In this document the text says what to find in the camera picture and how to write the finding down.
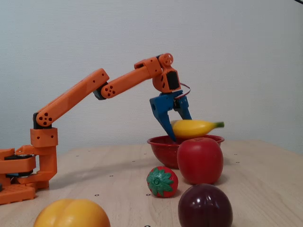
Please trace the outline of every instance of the wooden table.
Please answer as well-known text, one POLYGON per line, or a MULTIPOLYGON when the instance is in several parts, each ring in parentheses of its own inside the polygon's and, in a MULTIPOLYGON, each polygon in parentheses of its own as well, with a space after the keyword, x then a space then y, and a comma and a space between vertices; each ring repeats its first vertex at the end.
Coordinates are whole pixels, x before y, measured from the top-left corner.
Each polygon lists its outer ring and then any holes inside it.
MULTIPOLYGON (((303 227, 302 156, 256 140, 225 141, 222 151, 224 169, 216 186, 231 201, 233 227, 303 227)), ((0 226, 32 227, 51 202, 86 198, 105 209, 112 227, 180 227, 178 201, 190 185, 178 170, 174 198, 146 195, 146 176, 160 165, 147 144, 71 150, 58 158, 49 190, 0 206, 0 226)))

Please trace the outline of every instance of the yellow banana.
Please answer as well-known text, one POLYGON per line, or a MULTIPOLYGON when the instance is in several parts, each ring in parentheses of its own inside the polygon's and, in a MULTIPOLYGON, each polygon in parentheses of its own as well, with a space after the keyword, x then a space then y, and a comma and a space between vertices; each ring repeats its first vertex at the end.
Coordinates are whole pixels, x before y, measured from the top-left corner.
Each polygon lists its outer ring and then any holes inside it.
POLYGON ((207 122, 200 120, 175 120, 170 122, 177 138, 192 139, 203 137, 215 128, 223 128, 224 122, 207 122))

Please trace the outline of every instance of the strawberry leaves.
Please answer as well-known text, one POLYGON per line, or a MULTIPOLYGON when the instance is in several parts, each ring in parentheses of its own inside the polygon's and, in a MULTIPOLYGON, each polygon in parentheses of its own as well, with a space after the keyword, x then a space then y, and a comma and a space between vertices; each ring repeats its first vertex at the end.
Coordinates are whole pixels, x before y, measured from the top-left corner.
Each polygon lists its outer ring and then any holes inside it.
POLYGON ((154 168, 148 174, 146 181, 148 183, 148 187, 154 195, 158 193, 161 196, 164 196, 164 192, 172 192, 173 189, 170 184, 174 183, 174 181, 170 180, 171 173, 165 173, 164 169, 159 170, 157 167, 154 168))

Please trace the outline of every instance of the toy strawberry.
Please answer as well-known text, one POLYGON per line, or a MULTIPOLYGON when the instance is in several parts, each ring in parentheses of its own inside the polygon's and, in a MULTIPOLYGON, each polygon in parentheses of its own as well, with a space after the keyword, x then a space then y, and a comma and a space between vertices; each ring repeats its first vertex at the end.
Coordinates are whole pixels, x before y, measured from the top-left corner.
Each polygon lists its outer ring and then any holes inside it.
POLYGON ((158 197, 171 197, 178 189, 177 175, 164 166, 152 169, 146 181, 152 194, 158 197))

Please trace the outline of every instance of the white wall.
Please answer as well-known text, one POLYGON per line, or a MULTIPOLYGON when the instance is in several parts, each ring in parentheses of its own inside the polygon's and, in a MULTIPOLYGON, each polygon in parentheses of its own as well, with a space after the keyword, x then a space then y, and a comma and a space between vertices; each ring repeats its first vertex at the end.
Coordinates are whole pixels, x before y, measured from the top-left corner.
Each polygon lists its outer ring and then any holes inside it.
MULTIPOLYGON (((2 2, 0 146, 29 144, 32 114, 92 71, 115 79, 170 52, 193 118, 225 121, 213 133, 226 139, 302 152, 302 21, 294 0, 2 2)), ((89 95, 53 124, 58 151, 165 134, 149 104, 157 95, 151 81, 106 101, 89 95)))

